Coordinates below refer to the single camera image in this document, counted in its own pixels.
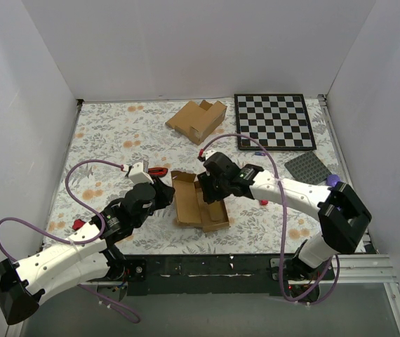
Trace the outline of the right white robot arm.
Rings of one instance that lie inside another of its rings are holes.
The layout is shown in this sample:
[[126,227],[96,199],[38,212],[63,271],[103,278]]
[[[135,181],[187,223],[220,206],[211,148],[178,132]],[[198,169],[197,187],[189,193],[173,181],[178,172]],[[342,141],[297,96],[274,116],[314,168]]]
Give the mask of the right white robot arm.
[[212,204],[232,195],[266,200],[304,213],[320,224],[320,233],[305,240],[280,272],[288,279],[309,279],[336,254],[353,254],[369,223],[370,211],[347,183],[333,187],[278,179],[261,166],[239,167],[215,150],[199,156],[205,171],[197,176],[204,201]]

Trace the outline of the red black utility knife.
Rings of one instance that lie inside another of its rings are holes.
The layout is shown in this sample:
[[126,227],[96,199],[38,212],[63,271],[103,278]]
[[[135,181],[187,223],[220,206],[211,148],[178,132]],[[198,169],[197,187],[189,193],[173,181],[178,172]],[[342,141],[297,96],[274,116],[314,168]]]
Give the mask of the red black utility knife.
[[168,174],[168,169],[165,167],[149,168],[148,174],[150,174],[151,176],[164,177]]

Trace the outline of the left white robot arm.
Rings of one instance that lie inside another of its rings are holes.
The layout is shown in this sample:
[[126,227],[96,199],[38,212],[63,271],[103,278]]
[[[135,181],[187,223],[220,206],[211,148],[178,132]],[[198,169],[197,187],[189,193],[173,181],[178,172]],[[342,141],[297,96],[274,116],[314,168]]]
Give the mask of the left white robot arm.
[[155,211],[170,206],[175,190],[155,177],[138,183],[111,201],[99,215],[63,243],[17,262],[0,262],[0,308],[9,325],[31,317],[48,299],[91,280],[139,279],[144,263],[127,258],[116,247]]

